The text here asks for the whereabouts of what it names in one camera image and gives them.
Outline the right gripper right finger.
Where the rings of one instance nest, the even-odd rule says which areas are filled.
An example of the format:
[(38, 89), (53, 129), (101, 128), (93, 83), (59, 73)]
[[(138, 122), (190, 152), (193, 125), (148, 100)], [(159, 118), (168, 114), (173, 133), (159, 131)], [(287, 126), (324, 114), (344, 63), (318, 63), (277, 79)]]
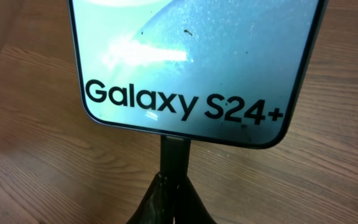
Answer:
[(174, 218), (176, 224), (216, 224), (188, 177), (177, 190)]

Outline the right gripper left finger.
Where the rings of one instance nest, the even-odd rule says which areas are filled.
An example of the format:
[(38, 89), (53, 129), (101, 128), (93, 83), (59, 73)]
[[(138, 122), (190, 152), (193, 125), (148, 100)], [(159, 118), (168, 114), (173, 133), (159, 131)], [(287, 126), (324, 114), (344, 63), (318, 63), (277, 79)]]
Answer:
[(173, 224), (173, 195), (167, 179), (157, 173), (127, 224)]

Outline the Galaxy S24+ smartphone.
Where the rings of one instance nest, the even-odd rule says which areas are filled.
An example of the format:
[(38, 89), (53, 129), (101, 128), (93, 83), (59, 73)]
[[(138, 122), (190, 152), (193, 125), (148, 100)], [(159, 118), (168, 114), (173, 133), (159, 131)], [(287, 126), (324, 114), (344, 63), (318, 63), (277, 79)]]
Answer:
[(286, 135), (326, 0), (68, 1), (86, 114), (266, 149)]

